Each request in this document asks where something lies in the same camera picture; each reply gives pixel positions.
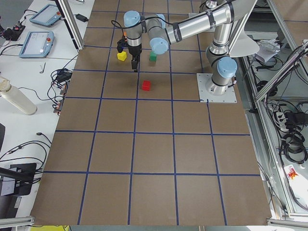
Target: brown work surface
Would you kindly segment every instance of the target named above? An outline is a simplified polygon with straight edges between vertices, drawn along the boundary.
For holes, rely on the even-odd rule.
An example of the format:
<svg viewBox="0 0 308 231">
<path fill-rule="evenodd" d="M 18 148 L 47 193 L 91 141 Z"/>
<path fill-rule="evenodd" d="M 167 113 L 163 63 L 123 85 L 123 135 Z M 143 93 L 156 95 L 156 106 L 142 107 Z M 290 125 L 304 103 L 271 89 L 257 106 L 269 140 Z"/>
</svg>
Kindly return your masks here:
<svg viewBox="0 0 308 231">
<path fill-rule="evenodd" d="M 198 4 L 131 2 L 94 4 L 31 212 L 35 224 L 265 224 L 270 209 L 237 88 L 236 104 L 199 102 L 196 73 L 211 72 L 205 48 L 213 34 L 175 44 L 156 62 L 144 35 L 139 73 L 129 54 L 116 57 L 121 31 L 110 20 L 124 25 L 134 4 L 170 21 Z M 144 80 L 150 91 L 141 89 Z"/>
<path fill-rule="evenodd" d="M 308 38 L 308 22 L 285 22 L 292 34 L 292 37 L 297 46 L 302 45 L 304 39 Z M 304 57 L 304 60 L 308 64 L 308 58 Z"/>
<path fill-rule="evenodd" d="M 308 0 L 273 0 L 285 21 L 308 21 Z"/>
</svg>

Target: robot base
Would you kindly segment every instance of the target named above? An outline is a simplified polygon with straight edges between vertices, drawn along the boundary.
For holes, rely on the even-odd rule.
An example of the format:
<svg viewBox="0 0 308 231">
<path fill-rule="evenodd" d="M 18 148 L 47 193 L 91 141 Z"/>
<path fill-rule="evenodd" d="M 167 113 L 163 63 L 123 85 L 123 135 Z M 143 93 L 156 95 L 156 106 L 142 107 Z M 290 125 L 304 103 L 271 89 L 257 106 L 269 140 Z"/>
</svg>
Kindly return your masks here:
<svg viewBox="0 0 308 231">
<path fill-rule="evenodd" d="M 226 93 L 221 96 L 215 96 L 208 92 L 205 88 L 205 84 L 209 78 L 212 77 L 212 74 L 209 73 L 198 73 L 198 89 L 199 89 L 199 98 L 201 103 L 237 103 L 234 88 L 230 87 L 227 89 Z"/>
</svg>

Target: robotic arm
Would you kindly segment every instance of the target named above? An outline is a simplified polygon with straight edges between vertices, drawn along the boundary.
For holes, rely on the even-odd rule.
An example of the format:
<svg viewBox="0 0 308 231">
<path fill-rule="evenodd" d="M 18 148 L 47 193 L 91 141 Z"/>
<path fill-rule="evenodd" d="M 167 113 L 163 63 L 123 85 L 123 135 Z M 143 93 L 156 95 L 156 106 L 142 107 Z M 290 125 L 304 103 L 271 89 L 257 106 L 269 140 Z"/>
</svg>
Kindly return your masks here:
<svg viewBox="0 0 308 231">
<path fill-rule="evenodd" d="M 127 42 L 118 42 L 118 51 L 128 47 L 133 56 L 132 69 L 137 71 L 142 51 L 141 35 L 148 33 L 150 46 L 156 54 L 163 54 L 169 44 L 181 42 L 183 39 L 215 28 L 214 39 L 206 51 L 206 56 L 214 69 L 212 80 L 216 88 L 212 92 L 220 94 L 225 91 L 229 79 L 235 75 L 237 64 L 228 55 L 229 39 L 234 23 L 240 22 L 251 12 L 257 0 L 203 0 L 198 15 L 173 23 L 166 27 L 162 14 L 140 16 L 136 11 L 128 11 L 124 15 Z"/>
</svg>

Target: white table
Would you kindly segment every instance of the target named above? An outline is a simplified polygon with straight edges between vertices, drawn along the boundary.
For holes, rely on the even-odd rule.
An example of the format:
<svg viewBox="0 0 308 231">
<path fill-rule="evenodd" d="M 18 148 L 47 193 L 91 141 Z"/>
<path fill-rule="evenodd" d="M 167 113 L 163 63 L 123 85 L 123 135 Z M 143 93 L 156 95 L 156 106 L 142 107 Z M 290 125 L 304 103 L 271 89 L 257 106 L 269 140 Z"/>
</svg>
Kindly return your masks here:
<svg viewBox="0 0 308 231">
<path fill-rule="evenodd" d="M 90 17 L 90 13 L 95 0 L 86 0 L 85 3 L 79 3 L 74 0 L 69 0 L 71 9 L 74 14 L 80 13 L 86 17 Z M 34 0 L 29 9 L 39 11 L 47 4 L 52 4 L 47 0 Z M 16 87 L 26 87 L 37 91 L 42 99 L 47 99 L 47 90 L 51 84 L 50 74 L 56 69 L 61 69 L 63 66 L 77 55 L 77 51 L 69 36 L 65 23 L 59 21 L 54 26 L 47 28 L 29 22 L 26 20 L 26 28 L 22 33 L 20 40 L 11 42 L 13 44 L 22 44 L 29 31 L 52 30 L 55 35 L 53 48 L 47 58 L 44 59 L 21 59 L 18 57 L 20 47 L 12 47 L 5 51 L 5 55 L 0 56 L 0 75 L 9 79 L 11 84 Z M 82 36 L 86 31 L 87 23 L 77 20 L 77 25 Z M 46 62 L 45 71 L 40 74 L 41 66 Z M 68 69 L 73 69 L 76 59 L 70 62 Z M 38 106 L 38 111 L 34 115 L 24 115 L 16 107 L 8 103 L 4 98 L 0 97 L 0 123 L 6 127 L 6 134 L 0 155 L 3 155 L 7 150 L 30 140 L 48 141 L 43 136 L 37 136 L 37 132 L 43 132 L 51 140 L 53 138 L 55 128 L 58 122 L 58 115 L 53 113 L 51 101 L 40 101 L 34 92 L 21 89 L 21 91 Z M 23 156 L 31 156 L 39 159 L 44 158 L 44 151 L 37 145 L 29 145 L 13 154 L 6 155 L 3 159 L 12 159 Z M 9 168 L 11 164 L 33 163 L 31 159 L 15 160 L 10 162 L 0 163 L 0 167 Z M 29 216 L 34 204 L 39 184 L 32 186 L 31 194 L 23 196 L 18 208 L 16 217 Z"/>
</svg>

